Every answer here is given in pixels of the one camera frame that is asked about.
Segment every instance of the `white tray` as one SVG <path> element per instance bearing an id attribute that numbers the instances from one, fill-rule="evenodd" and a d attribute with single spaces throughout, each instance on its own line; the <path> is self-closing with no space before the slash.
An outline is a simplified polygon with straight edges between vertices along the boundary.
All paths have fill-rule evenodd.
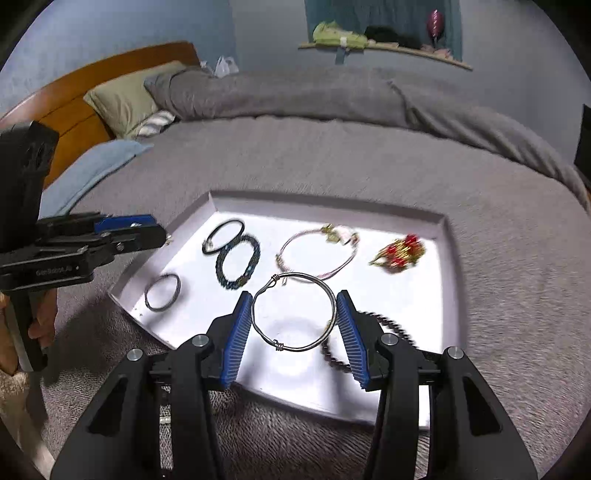
<path id="1" fill-rule="evenodd" d="M 348 290 L 360 311 L 377 312 L 398 322 L 420 349 L 442 352 L 447 346 L 465 347 L 464 301 L 456 247 L 443 215 L 393 205 L 345 199 L 253 192 L 210 192 L 198 199 L 169 227 L 168 245 L 140 254 L 112 287 L 110 295 L 158 340 L 176 348 L 211 321 L 230 313 L 241 290 L 222 288 L 216 279 L 216 256 L 202 254 L 202 242 L 221 222 L 240 218 L 245 232 L 261 244 L 261 259 L 244 287 L 253 295 L 278 272 L 275 254 L 294 233 L 324 223 L 355 228 L 360 235 L 356 258 L 327 280 L 337 294 Z M 227 226 L 215 236 L 218 246 L 238 232 Z M 417 234 L 427 252 L 418 265 L 398 274 L 369 266 L 385 245 L 407 233 Z M 341 264 L 349 246 L 328 244 L 321 235 L 295 240 L 284 258 L 290 268 L 320 274 Z M 242 243 L 226 258 L 226 277 L 240 276 L 252 254 Z M 166 312 L 153 313 L 144 304 L 144 287 L 162 273 L 176 273 L 181 294 Z M 150 292 L 152 305 L 165 303 L 174 291 L 162 282 Z M 330 303 L 318 286 L 289 280 L 263 294 L 256 319 L 271 338 L 290 346 L 306 345 L 318 337 L 330 318 Z M 347 360 L 336 327 L 330 335 L 333 354 Z M 327 417 L 373 424 L 379 392 L 366 393 L 350 374 L 329 365 L 320 348 L 305 353 L 277 352 L 254 331 L 246 344 L 237 383 L 281 404 Z M 420 420 L 428 428 L 427 387 L 420 388 Z"/>

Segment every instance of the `green pillow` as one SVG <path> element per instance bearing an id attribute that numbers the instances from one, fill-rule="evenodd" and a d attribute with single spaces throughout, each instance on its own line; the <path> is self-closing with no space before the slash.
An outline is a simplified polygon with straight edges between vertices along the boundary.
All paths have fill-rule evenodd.
<path id="1" fill-rule="evenodd" d="M 175 60 L 128 73 L 89 90 L 84 95 L 84 101 L 101 116 L 117 138 L 135 139 L 141 123 L 158 111 L 158 106 L 144 88 L 144 80 L 152 75 L 179 72 L 184 68 L 185 65 Z"/>

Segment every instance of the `metal screw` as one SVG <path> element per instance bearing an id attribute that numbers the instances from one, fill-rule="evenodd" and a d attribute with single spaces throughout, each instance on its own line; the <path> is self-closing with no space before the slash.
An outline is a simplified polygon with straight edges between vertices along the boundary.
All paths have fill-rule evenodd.
<path id="1" fill-rule="evenodd" d="M 459 360 L 464 356 L 464 350 L 458 346 L 451 346 L 447 349 L 447 354 L 455 360 Z"/>
<path id="2" fill-rule="evenodd" d="M 398 343 L 398 337 L 393 333 L 384 333 L 382 335 L 382 343 L 388 346 L 396 345 Z"/>
<path id="3" fill-rule="evenodd" d="M 130 350 L 129 352 L 127 352 L 127 360 L 130 360 L 132 362 L 136 362 L 137 360 L 142 358 L 143 354 L 144 353 L 142 350 L 140 350 L 139 348 L 134 348 L 133 350 Z"/>
<path id="4" fill-rule="evenodd" d="M 194 346 L 206 346 L 209 342 L 209 337 L 207 335 L 195 335 L 191 343 Z"/>

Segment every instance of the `wall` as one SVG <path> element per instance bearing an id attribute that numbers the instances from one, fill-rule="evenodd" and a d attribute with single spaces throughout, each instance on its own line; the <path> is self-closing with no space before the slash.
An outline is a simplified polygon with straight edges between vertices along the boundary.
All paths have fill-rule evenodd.
<path id="1" fill-rule="evenodd" d="M 230 0 L 243 70 L 330 65 L 335 55 L 298 51 L 307 39 L 304 0 Z M 366 51 L 345 65 L 387 66 L 445 80 L 509 115 L 572 162 L 591 82 L 566 40 L 530 0 L 460 0 L 463 59 L 473 72 L 403 54 Z"/>
<path id="2" fill-rule="evenodd" d="M 88 63 L 177 40 L 213 64 L 236 56 L 228 0 L 54 0 L 0 71 L 0 115 Z"/>

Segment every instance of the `green cloth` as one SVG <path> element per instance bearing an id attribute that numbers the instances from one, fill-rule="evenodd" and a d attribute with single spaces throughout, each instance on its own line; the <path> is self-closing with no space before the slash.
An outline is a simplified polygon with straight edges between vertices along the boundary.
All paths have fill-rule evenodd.
<path id="1" fill-rule="evenodd" d="M 343 30 L 337 22 L 319 23 L 312 35 L 315 43 L 329 47 L 339 47 L 342 37 L 347 39 L 348 48 L 365 48 L 368 46 L 368 39 L 365 35 Z"/>

